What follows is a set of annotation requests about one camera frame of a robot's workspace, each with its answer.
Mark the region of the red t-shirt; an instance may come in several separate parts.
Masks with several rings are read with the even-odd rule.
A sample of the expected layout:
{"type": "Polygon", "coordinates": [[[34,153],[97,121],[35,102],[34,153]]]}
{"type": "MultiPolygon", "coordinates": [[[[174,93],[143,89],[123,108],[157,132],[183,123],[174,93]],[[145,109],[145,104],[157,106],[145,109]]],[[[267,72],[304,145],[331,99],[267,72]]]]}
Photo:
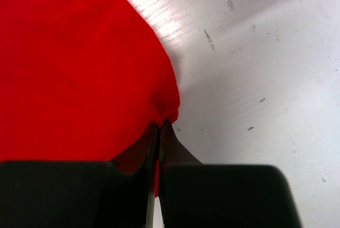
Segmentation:
{"type": "Polygon", "coordinates": [[[127,0],[1,0],[2,161],[108,161],[179,106],[171,61],[127,0]]]}

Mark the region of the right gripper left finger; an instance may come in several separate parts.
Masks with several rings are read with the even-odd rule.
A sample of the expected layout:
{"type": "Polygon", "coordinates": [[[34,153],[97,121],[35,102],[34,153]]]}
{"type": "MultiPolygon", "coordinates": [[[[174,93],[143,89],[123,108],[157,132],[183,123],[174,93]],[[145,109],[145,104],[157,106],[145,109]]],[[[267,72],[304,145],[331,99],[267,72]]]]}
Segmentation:
{"type": "Polygon", "coordinates": [[[107,162],[2,162],[1,227],[152,227],[158,136],[107,162]]]}

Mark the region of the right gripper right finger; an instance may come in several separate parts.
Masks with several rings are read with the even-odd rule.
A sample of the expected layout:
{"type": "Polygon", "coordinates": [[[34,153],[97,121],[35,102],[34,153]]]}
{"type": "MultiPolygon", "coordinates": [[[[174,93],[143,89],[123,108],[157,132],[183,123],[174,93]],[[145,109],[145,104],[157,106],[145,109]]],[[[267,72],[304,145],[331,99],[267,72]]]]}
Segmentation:
{"type": "Polygon", "coordinates": [[[160,131],[159,198],[165,227],[301,227],[278,168],[203,164],[169,121],[160,131]]]}

